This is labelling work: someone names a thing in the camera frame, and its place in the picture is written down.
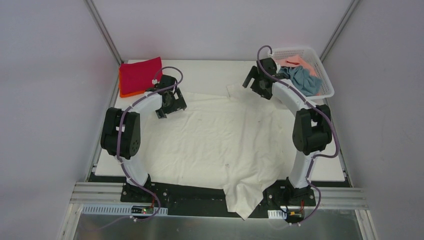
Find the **cream white t shirt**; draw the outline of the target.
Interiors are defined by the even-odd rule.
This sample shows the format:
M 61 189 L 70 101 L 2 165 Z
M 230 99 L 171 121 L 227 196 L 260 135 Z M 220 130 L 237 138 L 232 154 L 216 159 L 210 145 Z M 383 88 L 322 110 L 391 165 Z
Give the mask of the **cream white t shirt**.
M 184 92 L 185 110 L 152 114 L 138 161 L 154 182 L 223 190 L 226 210 L 246 220 L 293 168 L 295 118 L 276 98 L 226 89 L 227 96 Z

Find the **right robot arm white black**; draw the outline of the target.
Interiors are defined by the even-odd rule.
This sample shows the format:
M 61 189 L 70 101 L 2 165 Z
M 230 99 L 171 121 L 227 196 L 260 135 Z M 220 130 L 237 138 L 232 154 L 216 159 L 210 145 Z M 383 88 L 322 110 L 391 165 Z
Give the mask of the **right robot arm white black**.
M 333 140 L 329 125 L 331 121 L 329 107 L 325 104 L 316 105 L 308 102 L 286 76 L 277 72 L 277 64 L 270 57 L 257 60 L 242 86 L 250 87 L 264 99 L 277 98 L 295 117 L 292 131 L 292 141 L 296 148 L 294 165 L 285 180 L 285 188 L 280 195 L 275 194 L 273 200 L 281 206 L 300 206 L 302 203 L 314 200 L 310 175 L 315 165 L 315 158 Z

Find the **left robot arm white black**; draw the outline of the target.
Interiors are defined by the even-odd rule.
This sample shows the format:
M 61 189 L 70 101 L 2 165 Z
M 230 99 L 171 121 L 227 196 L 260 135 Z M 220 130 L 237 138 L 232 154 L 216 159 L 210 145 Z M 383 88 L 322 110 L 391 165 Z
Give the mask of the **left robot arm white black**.
M 116 159 L 126 183 L 135 186 L 134 197 L 143 203 L 152 198 L 153 189 L 146 185 L 149 173 L 138 159 L 142 133 L 150 115 L 164 119 L 170 113 L 186 109 L 179 88 L 181 82 L 181 79 L 163 74 L 139 99 L 126 108 L 108 108 L 104 117 L 100 146 Z

